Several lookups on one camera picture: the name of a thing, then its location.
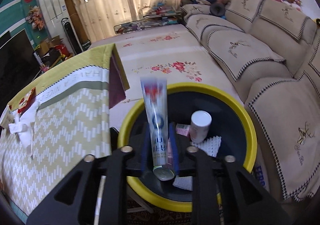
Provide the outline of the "white blue toothpaste tube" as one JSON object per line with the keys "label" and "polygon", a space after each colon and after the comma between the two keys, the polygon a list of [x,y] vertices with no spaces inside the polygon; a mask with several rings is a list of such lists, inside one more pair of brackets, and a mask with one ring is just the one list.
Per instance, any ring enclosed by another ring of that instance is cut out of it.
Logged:
{"label": "white blue toothpaste tube", "polygon": [[167,81],[158,78],[140,80],[151,139],[153,174],[163,182],[175,177],[168,166]]}

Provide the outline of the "red snack wrapper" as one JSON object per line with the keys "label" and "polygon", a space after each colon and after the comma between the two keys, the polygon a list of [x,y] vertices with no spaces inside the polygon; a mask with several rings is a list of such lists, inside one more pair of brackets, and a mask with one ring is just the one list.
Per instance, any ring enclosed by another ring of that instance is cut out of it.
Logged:
{"label": "red snack wrapper", "polygon": [[32,88],[19,102],[17,113],[21,116],[26,110],[31,107],[36,97],[36,88]]}

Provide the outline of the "large black television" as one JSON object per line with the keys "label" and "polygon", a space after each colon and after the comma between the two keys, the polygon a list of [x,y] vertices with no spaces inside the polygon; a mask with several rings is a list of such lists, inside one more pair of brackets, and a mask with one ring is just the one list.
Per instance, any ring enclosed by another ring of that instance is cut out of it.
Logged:
{"label": "large black television", "polygon": [[24,29],[1,46],[1,111],[32,81],[39,70],[40,65]]}

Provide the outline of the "black tower fan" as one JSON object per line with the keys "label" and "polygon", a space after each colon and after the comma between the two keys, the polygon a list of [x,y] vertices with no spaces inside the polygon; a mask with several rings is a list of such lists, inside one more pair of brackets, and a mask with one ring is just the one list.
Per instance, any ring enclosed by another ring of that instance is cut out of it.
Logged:
{"label": "black tower fan", "polygon": [[65,31],[65,35],[68,39],[68,42],[71,45],[72,50],[76,55],[83,52],[81,44],[79,43],[75,31],[73,30],[72,24],[68,17],[64,17],[61,20],[62,27]]}

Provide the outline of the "glass low table with clutter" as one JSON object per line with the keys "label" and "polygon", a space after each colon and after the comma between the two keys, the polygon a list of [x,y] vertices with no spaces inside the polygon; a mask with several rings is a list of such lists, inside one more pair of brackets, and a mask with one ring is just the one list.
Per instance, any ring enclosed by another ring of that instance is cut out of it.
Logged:
{"label": "glass low table with clutter", "polygon": [[156,16],[144,18],[142,20],[121,23],[115,25],[115,34],[126,34],[134,31],[146,30],[151,28],[163,27],[167,25],[177,25],[182,23],[182,13],[168,14],[167,16]]}

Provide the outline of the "beige sofa with covers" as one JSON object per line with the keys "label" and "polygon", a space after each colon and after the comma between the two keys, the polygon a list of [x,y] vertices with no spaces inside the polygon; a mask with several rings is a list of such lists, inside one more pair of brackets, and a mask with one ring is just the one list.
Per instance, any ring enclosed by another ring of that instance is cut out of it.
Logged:
{"label": "beige sofa with covers", "polygon": [[229,0],[225,17],[182,7],[190,32],[234,86],[257,133],[256,172],[278,200],[319,189],[319,29],[274,0]]}

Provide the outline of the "floral beige daybed cover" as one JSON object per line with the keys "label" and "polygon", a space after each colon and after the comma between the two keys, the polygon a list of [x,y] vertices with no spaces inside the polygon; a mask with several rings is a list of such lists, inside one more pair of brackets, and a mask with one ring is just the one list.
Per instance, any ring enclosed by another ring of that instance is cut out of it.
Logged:
{"label": "floral beige daybed cover", "polygon": [[142,99],[140,79],[156,77],[169,84],[204,83],[240,100],[235,88],[207,50],[182,25],[136,31],[92,43],[114,43],[130,88],[126,98],[110,110],[110,126],[120,129],[129,110]]}

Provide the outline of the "small white pill bottle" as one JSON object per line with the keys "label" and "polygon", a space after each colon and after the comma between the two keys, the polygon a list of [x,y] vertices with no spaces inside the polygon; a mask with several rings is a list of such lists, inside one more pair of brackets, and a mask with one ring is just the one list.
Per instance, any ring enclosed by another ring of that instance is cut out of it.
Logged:
{"label": "small white pill bottle", "polygon": [[194,143],[203,142],[212,122],[211,115],[206,111],[196,111],[191,116],[189,135]]}

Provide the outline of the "patterned green yellow tablecloth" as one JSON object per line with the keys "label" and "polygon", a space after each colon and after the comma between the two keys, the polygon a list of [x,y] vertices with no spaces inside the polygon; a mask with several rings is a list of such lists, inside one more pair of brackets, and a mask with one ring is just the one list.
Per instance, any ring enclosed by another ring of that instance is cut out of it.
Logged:
{"label": "patterned green yellow tablecloth", "polygon": [[36,88],[33,155],[18,135],[1,131],[1,224],[25,224],[31,212],[85,155],[111,154],[110,109],[129,83],[115,44],[72,57],[32,81],[9,102]]}

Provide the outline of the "white foam mesh sheet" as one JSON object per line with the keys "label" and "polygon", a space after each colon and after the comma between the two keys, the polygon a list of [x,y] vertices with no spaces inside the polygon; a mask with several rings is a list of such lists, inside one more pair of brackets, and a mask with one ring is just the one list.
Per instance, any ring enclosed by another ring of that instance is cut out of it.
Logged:
{"label": "white foam mesh sheet", "polygon": [[221,145],[221,137],[215,136],[200,143],[191,142],[192,146],[203,150],[207,155],[216,157]]}

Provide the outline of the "white tissue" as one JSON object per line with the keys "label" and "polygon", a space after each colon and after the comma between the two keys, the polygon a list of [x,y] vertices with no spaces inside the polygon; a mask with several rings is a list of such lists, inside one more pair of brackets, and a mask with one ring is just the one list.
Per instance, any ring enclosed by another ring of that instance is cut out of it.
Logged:
{"label": "white tissue", "polygon": [[40,103],[35,101],[23,114],[16,112],[15,122],[9,124],[10,133],[18,135],[28,157],[33,155],[34,123],[39,105]]}

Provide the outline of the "artificial flower wall decoration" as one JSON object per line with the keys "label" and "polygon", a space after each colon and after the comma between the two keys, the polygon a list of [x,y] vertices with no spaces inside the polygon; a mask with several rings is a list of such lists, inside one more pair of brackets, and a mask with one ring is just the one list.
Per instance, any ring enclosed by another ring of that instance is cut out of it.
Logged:
{"label": "artificial flower wall decoration", "polygon": [[29,12],[25,20],[31,24],[33,30],[41,31],[45,27],[41,9],[36,5],[29,7]]}

